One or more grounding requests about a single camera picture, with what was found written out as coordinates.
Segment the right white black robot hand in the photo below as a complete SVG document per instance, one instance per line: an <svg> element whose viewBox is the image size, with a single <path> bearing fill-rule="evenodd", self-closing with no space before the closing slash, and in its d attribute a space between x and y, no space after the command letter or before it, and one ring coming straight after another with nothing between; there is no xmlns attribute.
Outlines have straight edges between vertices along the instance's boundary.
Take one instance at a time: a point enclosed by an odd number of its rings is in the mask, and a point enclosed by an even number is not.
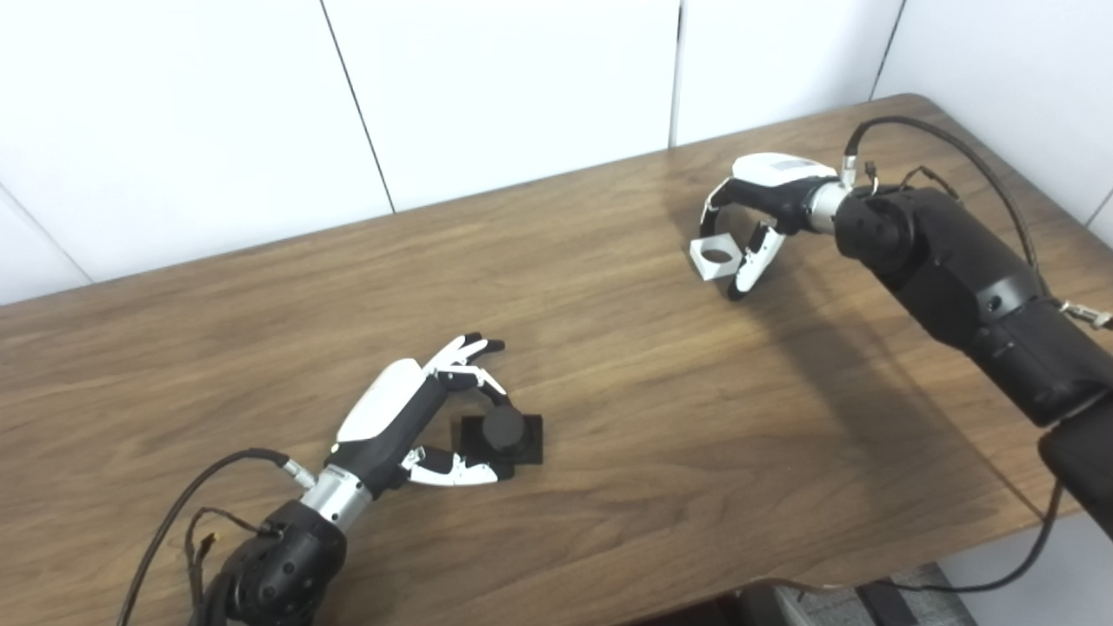
<svg viewBox="0 0 1113 626"><path fill-rule="evenodd" d="M756 223L747 245L739 250L726 296L732 302L743 300L787 237L799 231L834 234L835 217L849 194L850 189L843 185L834 168L823 163L782 153L737 158L731 175L707 195L698 241L718 236L716 222L720 211L731 205L759 211L766 218Z"/></svg>

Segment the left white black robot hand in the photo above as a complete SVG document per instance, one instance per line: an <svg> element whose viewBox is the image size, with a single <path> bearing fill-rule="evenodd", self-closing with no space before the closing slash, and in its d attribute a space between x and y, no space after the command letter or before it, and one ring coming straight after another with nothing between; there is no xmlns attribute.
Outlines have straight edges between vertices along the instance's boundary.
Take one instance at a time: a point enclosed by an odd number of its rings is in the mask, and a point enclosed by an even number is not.
<svg viewBox="0 0 1113 626"><path fill-rule="evenodd" d="M373 500L405 483L456 487L513 479L512 464L417 446L452 392L477 390L494 407L511 404L496 379L474 364L504 346L504 341L473 332L453 338L425 364L415 359L391 363L349 410L325 467L354 476Z"/></svg>

